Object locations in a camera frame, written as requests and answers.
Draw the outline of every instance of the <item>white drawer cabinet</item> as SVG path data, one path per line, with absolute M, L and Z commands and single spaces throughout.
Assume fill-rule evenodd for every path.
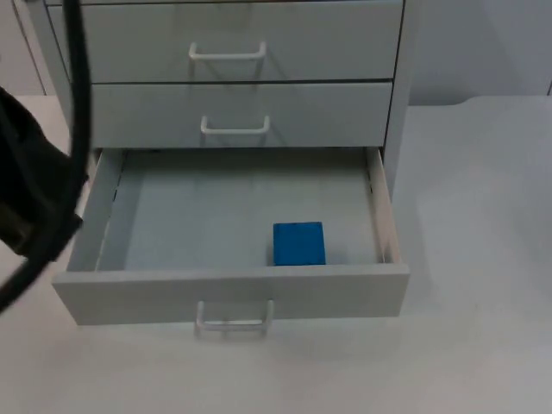
M 402 13 L 399 0 L 83 9 L 95 83 L 390 79 Z M 49 12 L 67 62 L 61 7 Z
M 103 154 L 53 281 L 78 323 L 399 314 L 390 193 L 419 0 L 83 3 Z M 59 4 L 28 6 L 69 116 Z M 273 225 L 316 221 L 327 264 L 273 266 Z

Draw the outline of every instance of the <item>blue cube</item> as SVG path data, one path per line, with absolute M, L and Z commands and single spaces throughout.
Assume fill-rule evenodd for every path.
M 322 223 L 275 223 L 273 256 L 275 266 L 325 265 Z

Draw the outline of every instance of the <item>drawer handle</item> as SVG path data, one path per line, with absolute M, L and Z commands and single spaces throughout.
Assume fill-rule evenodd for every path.
M 263 332 L 266 333 L 274 316 L 274 301 L 267 301 L 267 313 L 259 323 L 213 323 L 204 320 L 205 302 L 198 302 L 198 313 L 196 315 L 196 332 Z
M 270 116 L 265 116 L 262 127 L 257 129 L 212 129 L 207 126 L 207 116 L 201 118 L 201 133 L 204 135 L 264 135 L 270 129 Z
M 192 60 L 261 60 L 267 56 L 267 44 L 262 41 L 253 53 L 198 53 L 198 44 L 193 42 L 188 56 Z

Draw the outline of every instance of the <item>drawer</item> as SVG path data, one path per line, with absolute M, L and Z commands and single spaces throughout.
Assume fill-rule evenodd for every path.
M 95 147 L 377 147 L 391 83 L 94 85 Z
M 327 265 L 273 267 L 305 221 Z M 53 286 L 79 324 L 209 322 L 397 316 L 408 278 L 377 149 L 105 150 Z
M 84 8 L 94 83 L 389 79 L 398 0 Z M 61 7 L 49 8 L 67 64 Z

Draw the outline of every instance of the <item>table surface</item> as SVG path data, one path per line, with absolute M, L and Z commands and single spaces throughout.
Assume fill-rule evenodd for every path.
M 66 147 L 55 101 L 25 97 Z M 552 99 L 407 114 L 393 199 L 401 317 L 278 321 L 265 341 L 189 324 L 78 328 L 47 275 L 0 318 L 3 412 L 549 412 Z M 0 274 L 18 259 L 0 252 Z

